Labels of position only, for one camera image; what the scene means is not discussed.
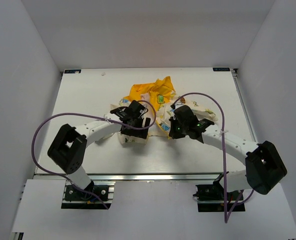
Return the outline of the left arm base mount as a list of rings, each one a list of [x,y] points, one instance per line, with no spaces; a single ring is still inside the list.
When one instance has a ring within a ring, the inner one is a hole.
[[[66,183],[61,203],[61,209],[70,210],[108,210],[114,197],[114,184],[107,182],[94,182],[92,192],[97,195],[105,206],[92,194],[75,189]]]

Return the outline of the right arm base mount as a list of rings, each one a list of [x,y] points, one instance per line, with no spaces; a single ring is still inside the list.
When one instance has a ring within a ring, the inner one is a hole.
[[[233,206],[240,192],[234,191],[227,193],[227,211]],[[196,185],[196,193],[193,194],[193,199],[197,202],[199,213],[219,213],[224,212],[224,198],[221,192],[217,191],[212,184]],[[233,209],[233,212],[245,212],[243,196],[238,204]]]

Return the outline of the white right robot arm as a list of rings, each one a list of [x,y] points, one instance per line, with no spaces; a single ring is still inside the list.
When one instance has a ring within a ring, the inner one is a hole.
[[[244,170],[220,174],[214,181],[214,195],[223,200],[234,191],[254,190],[266,195],[287,175],[287,169],[275,147],[269,141],[257,143],[224,133],[214,122],[198,119],[187,105],[171,105],[174,115],[169,136],[181,139],[186,136],[205,145],[215,147],[239,160]]]

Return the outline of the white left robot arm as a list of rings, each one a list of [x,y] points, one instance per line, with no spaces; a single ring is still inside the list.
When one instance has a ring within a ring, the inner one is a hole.
[[[143,118],[148,108],[138,101],[111,110],[100,119],[80,126],[60,127],[48,149],[48,156],[77,186],[76,194],[84,200],[93,195],[93,183],[82,167],[86,148],[114,133],[146,139],[151,118]]]

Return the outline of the cream dinosaur print baby jacket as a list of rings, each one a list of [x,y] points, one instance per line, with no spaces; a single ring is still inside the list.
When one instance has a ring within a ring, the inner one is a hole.
[[[156,110],[156,122],[149,128],[147,139],[134,136],[127,136],[118,133],[118,140],[121,144],[139,143],[146,144],[149,137],[168,138],[170,133],[170,117],[174,116],[171,105],[178,99],[179,95],[171,82],[171,77],[167,76],[163,80],[157,79],[156,82],[135,84],[131,87],[128,96],[123,97],[117,105],[110,105],[111,109],[117,107],[127,107],[132,100],[145,100],[150,102]],[[209,108],[205,108],[196,101],[181,98],[176,106],[188,105],[198,119],[209,119],[213,122],[218,121],[216,114]]]

